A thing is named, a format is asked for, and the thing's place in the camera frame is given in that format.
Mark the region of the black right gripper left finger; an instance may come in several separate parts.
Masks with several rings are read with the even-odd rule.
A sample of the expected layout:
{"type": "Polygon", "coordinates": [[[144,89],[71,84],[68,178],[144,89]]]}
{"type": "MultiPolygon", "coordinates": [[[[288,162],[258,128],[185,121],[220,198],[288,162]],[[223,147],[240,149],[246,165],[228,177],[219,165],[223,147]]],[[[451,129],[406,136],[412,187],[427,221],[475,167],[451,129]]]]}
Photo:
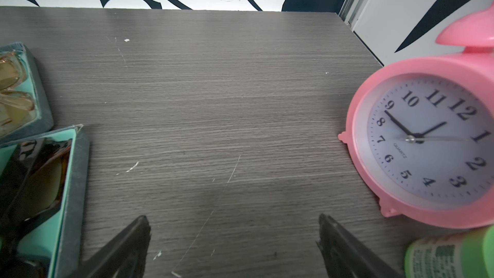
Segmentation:
{"type": "Polygon", "coordinates": [[[139,216],[83,262],[72,277],[143,277],[150,240],[149,220],[139,216]]]}

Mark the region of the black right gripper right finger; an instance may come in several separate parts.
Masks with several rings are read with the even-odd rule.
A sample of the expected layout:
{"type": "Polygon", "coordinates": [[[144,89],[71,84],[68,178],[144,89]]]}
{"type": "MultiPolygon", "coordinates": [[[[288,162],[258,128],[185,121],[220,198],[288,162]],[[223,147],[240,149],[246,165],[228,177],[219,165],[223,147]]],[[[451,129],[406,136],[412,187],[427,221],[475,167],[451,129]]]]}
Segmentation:
{"type": "Polygon", "coordinates": [[[329,277],[401,277],[329,215],[319,216],[316,242],[329,277]]]}

